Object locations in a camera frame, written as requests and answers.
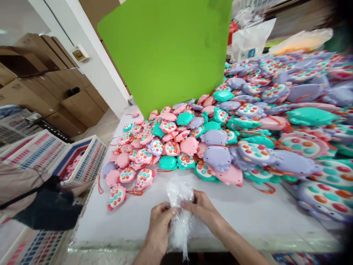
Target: wall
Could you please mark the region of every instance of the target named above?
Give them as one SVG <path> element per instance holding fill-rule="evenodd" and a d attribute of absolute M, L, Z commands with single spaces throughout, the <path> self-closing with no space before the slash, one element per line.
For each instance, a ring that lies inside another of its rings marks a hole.
<path fill-rule="evenodd" d="M 1 0 L 0 45 L 13 45 L 27 32 L 50 34 L 49 27 L 27 0 Z"/>
<path fill-rule="evenodd" d="M 129 94 L 79 1 L 28 1 L 51 29 L 52 35 L 57 36 L 68 51 L 72 49 L 72 43 L 83 46 L 90 59 L 85 63 L 78 62 L 80 69 L 96 87 L 112 111 L 120 118 L 124 109 L 128 106 Z"/>

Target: clear plastic bag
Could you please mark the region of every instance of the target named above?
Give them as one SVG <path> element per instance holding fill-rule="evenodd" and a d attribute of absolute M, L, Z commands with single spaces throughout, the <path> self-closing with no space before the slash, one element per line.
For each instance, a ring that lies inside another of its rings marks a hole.
<path fill-rule="evenodd" d="M 331 28 L 301 31 L 280 44 L 271 47 L 268 52 L 273 55 L 283 55 L 298 50 L 311 52 L 322 46 L 332 36 L 333 30 Z"/>
<path fill-rule="evenodd" d="M 238 30 L 232 36 L 233 61 L 255 59 L 262 55 L 266 41 L 271 34 L 276 19 L 272 19 L 250 28 Z"/>
<path fill-rule="evenodd" d="M 182 201 L 193 201 L 194 191 L 179 178 L 171 179 L 167 184 L 167 195 L 171 207 L 180 207 Z M 188 258 L 188 240 L 193 223 L 191 212 L 180 209 L 172 219 L 169 230 L 169 250 L 179 250 L 183 252 L 183 261 Z"/>

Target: white table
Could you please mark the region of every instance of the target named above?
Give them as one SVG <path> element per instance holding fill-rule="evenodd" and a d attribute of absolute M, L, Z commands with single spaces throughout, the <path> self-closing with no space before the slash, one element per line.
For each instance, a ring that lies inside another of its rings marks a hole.
<path fill-rule="evenodd" d="M 112 144 L 116 144 L 116 137 L 122 135 L 123 126 L 135 119 L 125 114 L 136 109 L 137 106 L 131 106 L 125 110 Z M 104 164 L 114 148 L 110 147 Z M 334 235 L 299 208 L 294 197 L 279 184 L 274 185 L 276 193 L 268 195 L 257 191 L 246 181 L 241 188 L 226 186 L 204 182 L 191 170 L 176 170 L 157 172 L 153 185 L 143 196 L 128 195 L 126 202 L 114 211 L 107 209 L 109 187 L 101 179 L 104 193 L 99 194 L 96 181 L 69 250 L 138 249 L 147 233 L 150 210 L 167 200 L 166 184 L 173 178 L 180 178 L 194 189 L 206 192 L 221 215 L 258 250 L 333 252 L 341 248 Z M 195 220 L 191 236 L 190 251 L 225 251 L 222 243 L 199 220 Z"/>

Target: teal button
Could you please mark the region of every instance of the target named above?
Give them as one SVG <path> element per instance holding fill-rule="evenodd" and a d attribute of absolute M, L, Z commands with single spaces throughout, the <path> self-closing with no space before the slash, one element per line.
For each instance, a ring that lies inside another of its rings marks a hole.
<path fill-rule="evenodd" d="M 339 197 L 336 194 L 324 192 L 324 196 L 332 201 L 339 201 Z"/>
<path fill-rule="evenodd" d="M 343 203 L 348 206 L 349 208 L 353 209 L 353 201 L 343 201 Z"/>
<path fill-rule="evenodd" d="M 320 189 L 317 187 L 310 186 L 308 189 L 313 193 L 320 193 Z"/>
<path fill-rule="evenodd" d="M 312 154 L 312 153 L 314 153 L 314 150 L 312 150 L 310 148 L 306 148 L 306 149 L 304 149 L 304 153 Z"/>
<path fill-rule="evenodd" d="M 336 170 L 330 169 L 330 168 L 324 168 L 324 172 L 329 175 L 336 175 L 337 174 Z"/>
<path fill-rule="evenodd" d="M 333 183 L 339 183 L 340 182 L 340 179 L 338 177 L 335 177 L 335 176 L 328 176 L 326 179 L 328 181 L 330 181 L 330 182 L 333 182 Z"/>
<path fill-rule="evenodd" d="M 300 150 L 301 148 L 302 148 L 301 145 L 293 145 L 292 146 L 292 149 L 294 149 L 294 150 Z"/>
<path fill-rule="evenodd" d="M 323 166 L 328 166 L 328 167 L 333 166 L 333 164 L 328 161 L 322 161 L 322 162 L 320 162 L 320 164 L 322 164 Z"/>

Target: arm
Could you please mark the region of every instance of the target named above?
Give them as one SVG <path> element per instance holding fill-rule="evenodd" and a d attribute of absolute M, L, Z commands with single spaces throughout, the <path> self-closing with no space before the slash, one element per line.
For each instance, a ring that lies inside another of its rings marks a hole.
<path fill-rule="evenodd" d="M 224 220 L 204 192 L 194 190 L 194 197 L 194 203 L 182 202 L 181 206 L 197 215 L 240 265 L 268 265 L 266 259 Z"/>

